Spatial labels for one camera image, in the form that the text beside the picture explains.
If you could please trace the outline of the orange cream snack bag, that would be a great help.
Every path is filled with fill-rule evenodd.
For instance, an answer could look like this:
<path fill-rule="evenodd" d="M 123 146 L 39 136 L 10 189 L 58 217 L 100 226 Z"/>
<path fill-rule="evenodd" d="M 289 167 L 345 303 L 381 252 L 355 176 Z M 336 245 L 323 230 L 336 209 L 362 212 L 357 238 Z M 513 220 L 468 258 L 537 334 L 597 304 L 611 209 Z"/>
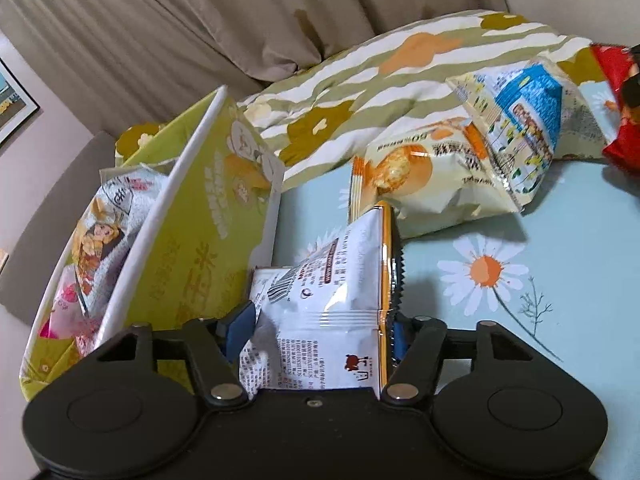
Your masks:
<path fill-rule="evenodd" d="M 349 219 L 378 202 L 393 207 L 403 238 L 520 210 L 484 136 L 463 117 L 373 141 L 355 156 Z"/>

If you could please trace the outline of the beige curtain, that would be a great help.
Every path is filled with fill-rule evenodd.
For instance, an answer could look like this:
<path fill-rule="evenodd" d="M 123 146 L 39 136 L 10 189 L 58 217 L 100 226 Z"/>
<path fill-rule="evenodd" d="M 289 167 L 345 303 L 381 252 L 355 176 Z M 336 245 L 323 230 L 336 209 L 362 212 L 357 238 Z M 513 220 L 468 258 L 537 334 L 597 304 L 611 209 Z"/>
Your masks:
<path fill-rule="evenodd" d="M 13 47 L 92 132 L 244 98 L 422 18 L 506 0 L 1 0 Z"/>

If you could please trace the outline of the red chips bag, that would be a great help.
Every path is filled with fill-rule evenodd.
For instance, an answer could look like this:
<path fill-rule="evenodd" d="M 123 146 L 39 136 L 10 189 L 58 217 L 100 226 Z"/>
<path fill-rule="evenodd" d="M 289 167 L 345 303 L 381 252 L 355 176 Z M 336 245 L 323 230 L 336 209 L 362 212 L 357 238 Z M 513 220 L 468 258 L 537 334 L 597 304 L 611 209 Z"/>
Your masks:
<path fill-rule="evenodd" d="M 593 44 L 592 53 L 614 94 L 616 137 L 602 151 L 619 170 L 639 175 L 639 46 Z"/>

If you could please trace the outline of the grey headboard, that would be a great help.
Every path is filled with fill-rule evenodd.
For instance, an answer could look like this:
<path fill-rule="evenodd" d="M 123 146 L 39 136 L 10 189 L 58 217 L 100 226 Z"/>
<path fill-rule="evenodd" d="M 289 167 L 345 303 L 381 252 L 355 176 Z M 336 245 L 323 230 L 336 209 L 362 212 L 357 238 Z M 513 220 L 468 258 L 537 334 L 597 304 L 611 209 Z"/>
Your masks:
<path fill-rule="evenodd" d="M 1 304 L 29 326 L 63 249 L 100 185 L 99 171 L 114 165 L 115 139 L 97 134 L 52 186 L 18 239 L 1 272 Z"/>

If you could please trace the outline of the framed wall picture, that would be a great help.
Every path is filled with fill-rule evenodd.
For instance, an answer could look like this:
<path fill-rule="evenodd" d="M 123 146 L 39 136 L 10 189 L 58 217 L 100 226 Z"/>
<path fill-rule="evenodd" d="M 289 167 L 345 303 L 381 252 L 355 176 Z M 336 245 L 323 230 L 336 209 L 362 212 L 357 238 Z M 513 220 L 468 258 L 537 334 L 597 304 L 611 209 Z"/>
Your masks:
<path fill-rule="evenodd" d="M 40 106 L 6 63 L 1 61 L 0 66 L 0 144 L 3 144 L 40 110 Z"/>

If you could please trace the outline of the pink snack bag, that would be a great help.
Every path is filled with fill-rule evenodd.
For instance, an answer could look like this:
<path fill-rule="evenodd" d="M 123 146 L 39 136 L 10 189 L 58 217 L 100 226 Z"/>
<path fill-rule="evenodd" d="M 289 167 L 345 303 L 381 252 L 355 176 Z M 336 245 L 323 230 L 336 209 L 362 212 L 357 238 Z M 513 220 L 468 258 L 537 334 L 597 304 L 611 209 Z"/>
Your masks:
<path fill-rule="evenodd" d="M 73 339 L 81 356 L 93 352 L 100 321 L 82 310 L 81 293 L 75 268 L 66 266 L 56 285 L 52 307 L 39 336 L 48 339 Z"/>

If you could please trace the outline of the red white cartoon snack bag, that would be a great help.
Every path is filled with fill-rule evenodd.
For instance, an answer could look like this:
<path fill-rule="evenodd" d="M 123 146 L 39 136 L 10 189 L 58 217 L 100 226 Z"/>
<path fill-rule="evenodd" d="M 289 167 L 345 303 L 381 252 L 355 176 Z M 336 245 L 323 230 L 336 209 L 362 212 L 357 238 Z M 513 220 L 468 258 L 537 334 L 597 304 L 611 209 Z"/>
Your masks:
<path fill-rule="evenodd" d="M 146 217 L 167 177 L 137 167 L 104 180 L 72 237 L 72 261 L 80 306 L 89 318 L 101 316 Z"/>

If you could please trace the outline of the floral striped duvet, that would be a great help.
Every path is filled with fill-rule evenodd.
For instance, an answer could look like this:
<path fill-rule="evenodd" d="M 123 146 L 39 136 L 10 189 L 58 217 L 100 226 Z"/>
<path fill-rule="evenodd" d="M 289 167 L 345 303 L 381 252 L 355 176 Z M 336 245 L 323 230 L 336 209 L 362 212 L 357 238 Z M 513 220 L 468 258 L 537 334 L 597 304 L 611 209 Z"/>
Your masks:
<path fill-rule="evenodd" d="M 342 166 L 368 143 L 462 117 L 447 78 L 513 70 L 545 55 L 585 89 L 604 76 L 588 38 L 518 14 L 475 10 L 384 32 L 242 99 L 239 110 L 285 166 L 285 191 Z"/>

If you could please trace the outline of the blue white snack bag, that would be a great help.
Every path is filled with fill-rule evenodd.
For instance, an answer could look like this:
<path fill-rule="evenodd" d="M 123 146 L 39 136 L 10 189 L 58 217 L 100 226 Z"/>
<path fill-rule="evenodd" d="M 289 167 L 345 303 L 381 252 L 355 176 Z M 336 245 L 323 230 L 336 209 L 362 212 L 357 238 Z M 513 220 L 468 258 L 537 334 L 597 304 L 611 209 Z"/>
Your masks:
<path fill-rule="evenodd" d="M 546 56 L 520 68 L 452 76 L 446 83 L 484 136 L 491 163 L 521 209 L 534 200 L 552 162 L 602 155 L 605 135 L 587 100 Z"/>

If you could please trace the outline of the light blue daisy sheet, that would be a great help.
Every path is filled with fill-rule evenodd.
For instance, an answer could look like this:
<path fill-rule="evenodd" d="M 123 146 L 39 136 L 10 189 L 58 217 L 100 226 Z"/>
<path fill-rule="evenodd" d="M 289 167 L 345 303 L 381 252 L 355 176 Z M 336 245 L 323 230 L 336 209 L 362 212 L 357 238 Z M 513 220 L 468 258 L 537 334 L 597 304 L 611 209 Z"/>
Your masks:
<path fill-rule="evenodd" d="M 405 266 L 408 315 L 506 326 L 603 402 L 597 477 L 638 477 L 637 181 L 604 162 L 555 162 L 525 214 L 409 240 Z"/>

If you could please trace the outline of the white barcode snack bag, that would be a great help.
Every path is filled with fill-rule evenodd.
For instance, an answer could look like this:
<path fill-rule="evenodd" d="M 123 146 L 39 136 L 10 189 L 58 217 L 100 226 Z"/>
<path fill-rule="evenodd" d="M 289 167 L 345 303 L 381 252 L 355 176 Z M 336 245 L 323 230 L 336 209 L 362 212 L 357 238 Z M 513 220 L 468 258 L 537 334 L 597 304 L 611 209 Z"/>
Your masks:
<path fill-rule="evenodd" d="M 256 270 L 256 328 L 240 355 L 241 384 L 251 396 L 267 389 L 381 392 L 394 364 L 403 284 L 395 213 L 385 202 L 295 266 Z"/>

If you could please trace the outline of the green cardboard snack box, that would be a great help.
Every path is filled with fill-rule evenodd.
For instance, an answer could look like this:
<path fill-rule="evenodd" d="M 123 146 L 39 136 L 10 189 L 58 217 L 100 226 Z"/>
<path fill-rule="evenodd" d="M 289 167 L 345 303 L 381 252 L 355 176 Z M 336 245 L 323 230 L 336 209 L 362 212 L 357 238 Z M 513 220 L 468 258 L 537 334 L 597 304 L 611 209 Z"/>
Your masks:
<path fill-rule="evenodd" d="M 124 261 L 94 349 L 122 328 L 177 328 L 229 313 L 245 300 L 250 274 L 269 266 L 284 177 L 282 162 L 247 122 L 226 87 L 173 120 L 101 183 L 137 167 L 167 177 Z M 72 236 L 43 293 L 18 380 L 34 398 L 83 356 L 73 339 L 40 337 L 56 285 L 72 261 Z"/>

